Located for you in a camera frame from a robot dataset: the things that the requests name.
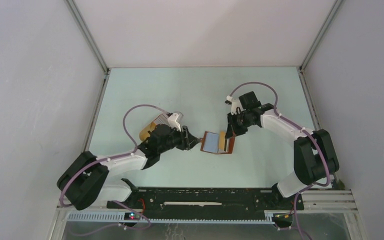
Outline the gold credit card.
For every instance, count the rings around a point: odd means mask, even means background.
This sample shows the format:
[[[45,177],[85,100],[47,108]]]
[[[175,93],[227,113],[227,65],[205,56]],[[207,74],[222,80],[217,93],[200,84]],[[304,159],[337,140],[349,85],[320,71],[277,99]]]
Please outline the gold credit card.
[[[218,140],[218,153],[226,153],[228,150],[228,140],[226,139],[226,132],[220,131]]]

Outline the brown leather card holder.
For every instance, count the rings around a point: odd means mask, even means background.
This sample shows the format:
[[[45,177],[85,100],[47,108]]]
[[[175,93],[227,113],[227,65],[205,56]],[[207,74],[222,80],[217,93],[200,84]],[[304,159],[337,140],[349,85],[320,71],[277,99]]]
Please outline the brown leather card holder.
[[[206,131],[204,133],[202,140],[201,140],[200,151],[204,152],[204,153],[214,154],[214,155],[230,155],[230,154],[232,154],[233,150],[234,150],[234,145],[235,145],[235,138],[234,137],[227,139],[228,150],[222,154],[218,153],[219,133]]]

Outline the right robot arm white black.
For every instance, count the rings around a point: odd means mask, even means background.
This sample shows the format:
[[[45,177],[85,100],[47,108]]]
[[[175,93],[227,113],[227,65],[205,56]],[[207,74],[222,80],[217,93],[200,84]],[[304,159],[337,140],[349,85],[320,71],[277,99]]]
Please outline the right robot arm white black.
[[[293,148],[293,171],[272,187],[271,204],[284,209],[291,196],[327,179],[340,168],[331,136],[324,129],[312,130],[287,120],[271,103],[261,104],[253,91],[239,98],[227,96],[226,139],[244,135],[249,127],[258,126],[277,134]]]

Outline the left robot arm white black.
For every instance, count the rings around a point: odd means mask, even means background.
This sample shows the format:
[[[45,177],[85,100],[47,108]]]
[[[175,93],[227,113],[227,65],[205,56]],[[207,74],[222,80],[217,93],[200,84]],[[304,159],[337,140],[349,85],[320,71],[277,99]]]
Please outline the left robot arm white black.
[[[155,165],[161,155],[172,149],[189,151],[201,142],[187,126],[180,130],[158,124],[148,137],[132,151],[99,158],[90,151],[82,152],[57,181],[61,191],[59,204],[84,210],[95,201],[117,201],[125,208],[138,202],[134,185],[122,175],[145,170]]]

